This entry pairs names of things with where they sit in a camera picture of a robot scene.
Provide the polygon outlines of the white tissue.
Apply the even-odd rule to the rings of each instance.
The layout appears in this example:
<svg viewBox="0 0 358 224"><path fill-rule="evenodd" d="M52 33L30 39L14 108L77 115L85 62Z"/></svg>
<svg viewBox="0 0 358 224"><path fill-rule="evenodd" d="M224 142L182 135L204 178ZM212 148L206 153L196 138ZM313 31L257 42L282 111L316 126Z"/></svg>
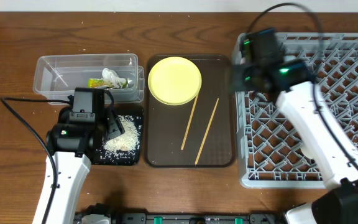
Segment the white tissue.
<svg viewBox="0 0 358 224"><path fill-rule="evenodd" d="M126 88L128 86L126 78L121 78L114 70L108 68L102 71L102 79L104 85L109 88Z"/></svg>

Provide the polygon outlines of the pink bowl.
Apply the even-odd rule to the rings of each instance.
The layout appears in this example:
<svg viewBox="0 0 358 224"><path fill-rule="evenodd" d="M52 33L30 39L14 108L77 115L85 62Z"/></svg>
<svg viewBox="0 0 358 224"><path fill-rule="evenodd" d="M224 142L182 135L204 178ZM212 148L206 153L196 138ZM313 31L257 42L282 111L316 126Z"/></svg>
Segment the pink bowl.
<svg viewBox="0 0 358 224"><path fill-rule="evenodd" d="M242 58L241 58L240 64L245 64L246 61L247 61L246 54L242 54Z"/></svg>

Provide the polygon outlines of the white green cup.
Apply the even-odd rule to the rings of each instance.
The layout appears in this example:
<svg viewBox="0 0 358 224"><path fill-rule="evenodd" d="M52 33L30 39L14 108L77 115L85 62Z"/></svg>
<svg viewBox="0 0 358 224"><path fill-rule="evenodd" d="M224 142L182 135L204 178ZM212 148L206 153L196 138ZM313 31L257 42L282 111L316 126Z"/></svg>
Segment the white green cup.
<svg viewBox="0 0 358 224"><path fill-rule="evenodd" d="M313 152L312 148L310 148L307 145L303 144L300 149L301 149L302 154L305 157L307 157L309 159L314 159L314 152Z"/></svg>

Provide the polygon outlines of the clear plastic waste bin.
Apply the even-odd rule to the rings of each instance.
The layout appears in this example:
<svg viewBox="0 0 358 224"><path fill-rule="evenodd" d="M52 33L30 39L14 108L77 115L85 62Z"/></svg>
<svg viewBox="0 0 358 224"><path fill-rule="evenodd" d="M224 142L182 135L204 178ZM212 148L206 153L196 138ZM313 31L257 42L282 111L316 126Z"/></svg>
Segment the clear plastic waste bin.
<svg viewBox="0 0 358 224"><path fill-rule="evenodd" d="M50 100L66 100L77 87L87 87L92 78L102 78L108 68L127 80L125 88L110 90L115 104L140 103L144 99L144 69L135 54L49 55L40 57L33 91Z"/></svg>

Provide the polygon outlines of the wooden chopstick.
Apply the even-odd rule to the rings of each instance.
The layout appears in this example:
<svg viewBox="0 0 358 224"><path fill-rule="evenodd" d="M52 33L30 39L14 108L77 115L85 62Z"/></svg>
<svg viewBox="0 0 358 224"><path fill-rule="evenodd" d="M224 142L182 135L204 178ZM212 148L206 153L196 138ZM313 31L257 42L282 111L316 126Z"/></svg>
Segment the wooden chopstick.
<svg viewBox="0 0 358 224"><path fill-rule="evenodd" d="M200 145L200 148L199 148L199 151L198 151L198 154L197 154L197 157L195 159L195 165L198 165L198 162L200 160L200 157L201 157L201 154L202 154L202 151L203 151L203 148L204 148L204 144L206 142L206 139L208 137L208 134L209 134L209 130L210 130L210 127L211 127L211 124L213 122L213 119L214 119L214 115L216 113L216 109L218 107L218 104L219 104L219 98L217 98L216 102L215 102L215 105L214 105L214 108L213 108L213 111L211 113L211 116L209 118L209 121L208 121L208 125L206 127L206 131L204 132L204 136L203 136L203 139L202 139L202 142L201 142L201 145Z"/></svg>
<svg viewBox="0 0 358 224"><path fill-rule="evenodd" d="M189 117L188 124L187 124L186 130L185 130L185 135L184 135L184 137L183 137L183 142L182 142L181 148L180 148L181 151L183 151L184 148L185 148L186 139L187 139L187 136L188 136L190 127L191 127L191 122L192 122L192 119L193 119L193 115L194 115L194 112L195 112L195 108L196 108L197 101L198 101L198 95L195 96L195 99L194 99L194 102L193 102L193 106L192 106L192 109L191 109L190 117Z"/></svg>

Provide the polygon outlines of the grey dishwasher rack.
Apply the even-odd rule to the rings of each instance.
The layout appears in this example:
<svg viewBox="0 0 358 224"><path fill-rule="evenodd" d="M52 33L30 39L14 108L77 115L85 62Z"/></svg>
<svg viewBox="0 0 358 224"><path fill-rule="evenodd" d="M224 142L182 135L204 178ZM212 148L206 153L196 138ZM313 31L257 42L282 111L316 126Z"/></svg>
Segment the grey dishwasher rack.
<svg viewBox="0 0 358 224"><path fill-rule="evenodd" d="M290 89L273 101L236 93L241 185L325 189L358 179L358 34L277 39Z"/></svg>

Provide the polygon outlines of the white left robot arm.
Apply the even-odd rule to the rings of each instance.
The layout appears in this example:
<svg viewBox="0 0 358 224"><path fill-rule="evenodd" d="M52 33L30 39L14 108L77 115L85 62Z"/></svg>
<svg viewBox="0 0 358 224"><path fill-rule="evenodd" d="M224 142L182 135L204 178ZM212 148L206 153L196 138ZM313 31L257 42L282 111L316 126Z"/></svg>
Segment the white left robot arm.
<svg viewBox="0 0 358 224"><path fill-rule="evenodd" d="M46 137L46 171L34 223L72 223L81 188L98 150L125 130L105 105L107 90L76 88Z"/></svg>

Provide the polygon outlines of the blue bowl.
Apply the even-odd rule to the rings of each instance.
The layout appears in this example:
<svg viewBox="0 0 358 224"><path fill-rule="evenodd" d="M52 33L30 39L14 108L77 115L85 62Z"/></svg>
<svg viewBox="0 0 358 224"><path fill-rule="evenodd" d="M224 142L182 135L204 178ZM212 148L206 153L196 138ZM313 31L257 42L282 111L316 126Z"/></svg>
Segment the blue bowl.
<svg viewBox="0 0 358 224"><path fill-rule="evenodd" d="M289 61L292 61L292 60L295 60L296 59L296 56L294 55L286 55L284 56L284 62L289 62Z"/></svg>

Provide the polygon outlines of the yellow plate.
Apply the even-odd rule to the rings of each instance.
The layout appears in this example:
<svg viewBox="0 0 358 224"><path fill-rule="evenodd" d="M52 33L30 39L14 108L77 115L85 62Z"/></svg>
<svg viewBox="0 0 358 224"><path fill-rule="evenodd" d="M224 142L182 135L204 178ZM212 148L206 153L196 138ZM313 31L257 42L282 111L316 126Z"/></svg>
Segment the yellow plate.
<svg viewBox="0 0 358 224"><path fill-rule="evenodd" d="M199 68L189 59L167 57L152 66L148 86L152 96L166 105L184 105L201 90Z"/></svg>

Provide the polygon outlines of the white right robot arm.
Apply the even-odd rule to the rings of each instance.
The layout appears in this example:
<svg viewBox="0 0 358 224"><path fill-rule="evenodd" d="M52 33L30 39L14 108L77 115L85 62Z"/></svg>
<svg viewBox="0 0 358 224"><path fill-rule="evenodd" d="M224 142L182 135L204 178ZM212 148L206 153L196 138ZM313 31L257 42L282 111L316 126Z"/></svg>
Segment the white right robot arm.
<svg viewBox="0 0 358 224"><path fill-rule="evenodd" d="M358 223L358 150L330 112L301 59L285 60L274 29L237 40L230 88L269 95L299 133L328 192L285 212L286 223Z"/></svg>

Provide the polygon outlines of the green snack wrapper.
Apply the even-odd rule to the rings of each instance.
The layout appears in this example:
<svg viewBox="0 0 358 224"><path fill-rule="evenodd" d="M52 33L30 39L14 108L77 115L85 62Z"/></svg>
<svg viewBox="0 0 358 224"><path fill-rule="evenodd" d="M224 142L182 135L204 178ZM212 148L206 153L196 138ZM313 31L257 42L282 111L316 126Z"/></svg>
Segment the green snack wrapper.
<svg viewBox="0 0 358 224"><path fill-rule="evenodd" d="M97 78L90 78L87 82L88 88L101 88L101 89L108 89L108 88L114 88L114 85L110 81L106 81L103 79L97 79Z"/></svg>

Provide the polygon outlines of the black rail at table edge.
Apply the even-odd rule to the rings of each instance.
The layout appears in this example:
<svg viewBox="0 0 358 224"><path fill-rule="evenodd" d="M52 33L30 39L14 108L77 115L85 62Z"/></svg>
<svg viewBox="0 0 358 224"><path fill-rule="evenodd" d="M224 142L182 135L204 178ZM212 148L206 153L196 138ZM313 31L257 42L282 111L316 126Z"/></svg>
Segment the black rail at table edge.
<svg viewBox="0 0 358 224"><path fill-rule="evenodd" d="M149 213L142 209L114 208L97 203L75 214L73 224L279 224L281 216L272 213L195 214Z"/></svg>

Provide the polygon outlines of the brown serving tray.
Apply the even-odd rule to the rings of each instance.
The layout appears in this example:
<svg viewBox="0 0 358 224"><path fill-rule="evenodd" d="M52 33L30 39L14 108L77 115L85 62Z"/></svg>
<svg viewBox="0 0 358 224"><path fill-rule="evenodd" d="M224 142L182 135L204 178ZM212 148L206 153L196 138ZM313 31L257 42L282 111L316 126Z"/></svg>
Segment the brown serving tray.
<svg viewBox="0 0 358 224"><path fill-rule="evenodd" d="M234 97L227 89L230 61L223 55L186 55L200 70L202 86L198 95L185 148L181 144L194 100L180 106L168 106L149 96L145 126L145 161L152 167L227 167L236 159ZM208 137L195 165L204 132L215 102L219 104Z"/></svg>

